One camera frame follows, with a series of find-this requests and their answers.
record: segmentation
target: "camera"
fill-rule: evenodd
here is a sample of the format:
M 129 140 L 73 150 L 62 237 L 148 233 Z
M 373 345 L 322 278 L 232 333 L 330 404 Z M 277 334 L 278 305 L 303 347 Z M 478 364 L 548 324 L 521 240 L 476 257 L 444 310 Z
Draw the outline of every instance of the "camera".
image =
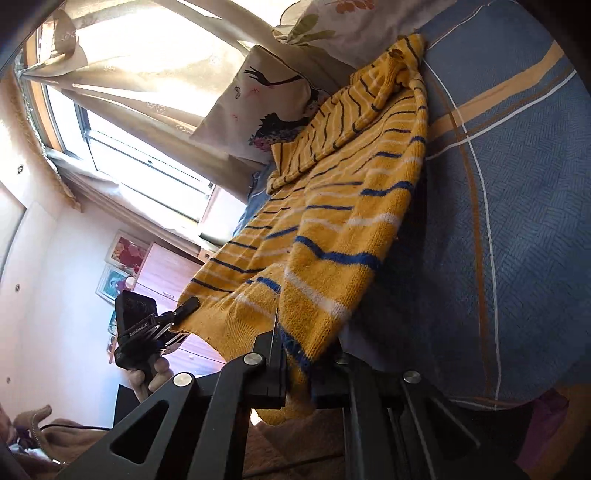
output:
M 190 297 L 174 312 L 158 315 L 156 301 L 150 297 L 124 290 L 115 299 L 117 342 L 115 363 L 126 370 L 142 370 L 145 382 L 155 375 L 154 362 L 161 355 L 174 352 L 188 337 L 171 332 L 200 306 L 197 297 Z

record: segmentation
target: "purple cloth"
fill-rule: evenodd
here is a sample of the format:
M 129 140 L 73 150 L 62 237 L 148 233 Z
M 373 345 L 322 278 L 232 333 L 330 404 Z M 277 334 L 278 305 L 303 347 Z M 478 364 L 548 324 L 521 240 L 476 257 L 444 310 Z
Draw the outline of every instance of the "purple cloth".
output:
M 550 439 L 564 422 L 569 408 L 568 399 L 554 389 L 548 390 L 533 403 L 530 427 L 517 459 L 517 465 L 523 470 L 532 468 L 540 460 Z

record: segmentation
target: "pillow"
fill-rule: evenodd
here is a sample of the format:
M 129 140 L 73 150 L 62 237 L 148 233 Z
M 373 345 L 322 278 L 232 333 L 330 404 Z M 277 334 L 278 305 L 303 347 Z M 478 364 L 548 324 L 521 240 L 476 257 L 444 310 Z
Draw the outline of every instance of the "pillow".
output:
M 268 164 L 271 145 L 294 140 L 328 97 L 257 45 L 192 137 Z
M 385 52 L 398 35 L 412 33 L 455 2 L 314 0 L 284 41 L 322 48 L 337 60 L 360 69 Z

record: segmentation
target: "yellow striped sweater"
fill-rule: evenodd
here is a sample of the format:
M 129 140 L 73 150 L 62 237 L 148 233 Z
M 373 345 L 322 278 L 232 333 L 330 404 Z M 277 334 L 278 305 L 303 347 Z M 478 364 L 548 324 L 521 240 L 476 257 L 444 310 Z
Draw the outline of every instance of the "yellow striped sweater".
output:
M 249 352 L 278 308 L 291 392 L 281 412 L 263 413 L 269 423 L 310 408 L 310 365 L 358 305 L 411 201 L 427 138 L 423 50 L 419 35 L 401 37 L 293 142 L 273 145 L 272 198 L 180 299 L 202 301 L 180 329 L 226 359 Z

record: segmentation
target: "black cable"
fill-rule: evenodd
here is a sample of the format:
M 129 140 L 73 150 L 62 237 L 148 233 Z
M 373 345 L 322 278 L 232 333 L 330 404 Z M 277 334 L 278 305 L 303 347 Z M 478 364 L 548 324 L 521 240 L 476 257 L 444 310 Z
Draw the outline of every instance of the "black cable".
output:
M 309 463 L 324 462 L 326 460 L 332 460 L 334 458 L 341 458 L 343 455 L 344 455 L 343 452 L 331 453 L 330 455 L 324 455 L 322 457 L 316 457 L 316 458 L 309 458 L 307 460 L 300 460 L 298 462 L 293 462 L 293 463 L 286 463 L 285 465 L 281 465 L 281 466 L 273 466 L 270 468 L 261 468 L 260 470 L 253 470 L 253 471 L 247 472 L 246 474 L 242 475 L 242 478 L 245 479 L 245 478 L 253 478 L 255 476 L 269 475 L 271 473 L 282 472 L 283 470 L 289 470 L 290 468 L 295 468 L 297 466 L 307 465 Z
M 84 425 L 62 425 L 61 423 L 48 423 L 44 425 L 39 430 L 43 431 L 48 429 L 49 427 L 64 427 L 67 429 L 77 429 L 77 430 L 104 430 L 105 432 L 110 432 L 111 429 L 107 427 L 85 427 Z

